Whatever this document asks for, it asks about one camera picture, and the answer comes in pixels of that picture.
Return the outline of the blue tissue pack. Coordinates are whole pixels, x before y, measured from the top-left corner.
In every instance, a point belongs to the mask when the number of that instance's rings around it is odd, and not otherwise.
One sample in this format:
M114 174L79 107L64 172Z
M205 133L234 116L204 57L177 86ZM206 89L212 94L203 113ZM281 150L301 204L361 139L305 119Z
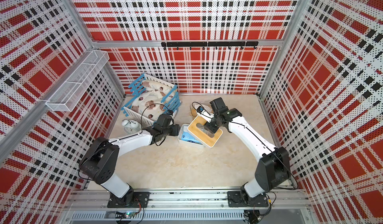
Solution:
M195 139L192 135L190 135L188 132L184 131L181 135L181 140L185 142L190 142L194 144L201 145L201 143Z

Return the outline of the white bamboo-lid tissue box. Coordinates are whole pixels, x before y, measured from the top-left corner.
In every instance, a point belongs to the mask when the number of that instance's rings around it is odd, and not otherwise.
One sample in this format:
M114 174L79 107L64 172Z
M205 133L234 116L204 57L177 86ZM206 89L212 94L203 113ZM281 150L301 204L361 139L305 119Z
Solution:
M197 141L206 147L213 148L223 134L223 131L218 128L216 133L210 132L205 125L208 122L197 116L188 126L188 133L193 136Z

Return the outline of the clear plastic tissue box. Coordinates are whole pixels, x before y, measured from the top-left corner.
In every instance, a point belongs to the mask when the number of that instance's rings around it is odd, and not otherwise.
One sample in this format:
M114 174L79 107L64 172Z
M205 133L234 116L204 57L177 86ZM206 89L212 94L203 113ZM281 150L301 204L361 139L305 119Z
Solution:
M197 102L193 102L191 105L190 105L190 110L191 110L191 116L193 118L197 117L197 109L202 106L204 109L207 110L207 112L211 112L212 109L209 105L206 105L206 104L199 104Z

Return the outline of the white plastic box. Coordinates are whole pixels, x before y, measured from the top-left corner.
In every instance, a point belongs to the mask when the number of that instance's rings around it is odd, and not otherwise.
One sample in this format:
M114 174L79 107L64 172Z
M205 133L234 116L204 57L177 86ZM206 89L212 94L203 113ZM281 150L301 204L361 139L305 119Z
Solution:
M204 148L204 145L189 133L188 126L188 124L183 124L181 126L179 135L177 137L179 143L190 147Z

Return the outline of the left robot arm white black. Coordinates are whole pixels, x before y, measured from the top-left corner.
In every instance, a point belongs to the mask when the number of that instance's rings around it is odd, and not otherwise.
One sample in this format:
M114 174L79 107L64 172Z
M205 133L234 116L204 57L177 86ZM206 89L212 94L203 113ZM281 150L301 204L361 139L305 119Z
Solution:
M181 126L169 114L161 114L156 122L135 134L122 138L99 137L93 141L79 163L79 172L102 186L117 199L129 198L133 188L116 173L117 161L123 155L141 147L161 144L168 136L179 135Z

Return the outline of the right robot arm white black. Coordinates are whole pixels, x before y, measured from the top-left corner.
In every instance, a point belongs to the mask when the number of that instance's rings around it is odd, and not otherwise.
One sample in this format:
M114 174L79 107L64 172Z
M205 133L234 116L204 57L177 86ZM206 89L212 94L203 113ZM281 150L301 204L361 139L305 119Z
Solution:
M285 148L268 142L251 127L240 111L229 109L222 98L214 99L210 105L212 112L206 111L202 105L196 109L197 115L206 120L205 128L216 133L220 127L225 127L246 145L257 160L253 179L241 187L245 199L270 192L292 177Z

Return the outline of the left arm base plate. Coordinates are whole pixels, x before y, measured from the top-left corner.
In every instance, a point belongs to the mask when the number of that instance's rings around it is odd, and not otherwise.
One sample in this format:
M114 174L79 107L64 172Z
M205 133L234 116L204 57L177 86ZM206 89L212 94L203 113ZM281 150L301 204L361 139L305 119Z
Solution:
M148 206L149 197L150 192L128 191L122 198L118 198L110 193L107 207L111 209L146 208Z

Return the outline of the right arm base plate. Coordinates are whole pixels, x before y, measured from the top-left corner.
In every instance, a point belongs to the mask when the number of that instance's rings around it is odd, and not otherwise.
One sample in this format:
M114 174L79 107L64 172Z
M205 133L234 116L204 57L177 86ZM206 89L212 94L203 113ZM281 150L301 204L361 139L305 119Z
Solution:
M256 207L266 208L268 207L268 199L264 194L260 194L256 197L249 197L243 191L229 191L227 192L228 206L232 208L239 207Z

